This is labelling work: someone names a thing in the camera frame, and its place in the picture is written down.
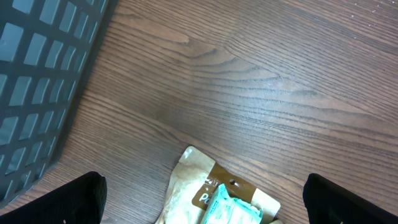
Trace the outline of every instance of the lattice pattern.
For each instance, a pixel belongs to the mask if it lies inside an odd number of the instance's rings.
[[[107,0],[0,0],[0,208],[48,167]]]

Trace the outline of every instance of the brown and white packaging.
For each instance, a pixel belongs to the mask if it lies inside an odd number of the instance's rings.
[[[162,213],[155,224],[199,224],[212,193],[225,184],[231,197],[261,209],[261,224],[273,221],[280,203],[246,180],[230,174],[214,159],[188,147],[170,177]]]

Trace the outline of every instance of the black object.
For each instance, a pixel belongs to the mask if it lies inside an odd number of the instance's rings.
[[[100,223],[105,202],[105,177],[97,172],[89,172],[43,197],[0,216],[0,223]]]
[[[397,224],[398,217],[318,174],[310,174],[303,199],[311,224]]]
[[[0,0],[0,208],[59,160],[117,3]]]

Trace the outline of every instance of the teal object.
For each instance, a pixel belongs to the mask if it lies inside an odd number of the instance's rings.
[[[213,193],[201,224],[259,224],[262,210],[242,201],[231,198],[221,184]]]

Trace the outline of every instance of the brown wood grain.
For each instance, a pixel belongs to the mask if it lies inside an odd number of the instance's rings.
[[[398,4],[120,0],[58,165],[8,212],[96,170],[103,223],[153,223],[194,145],[308,223],[316,172],[398,215]]]

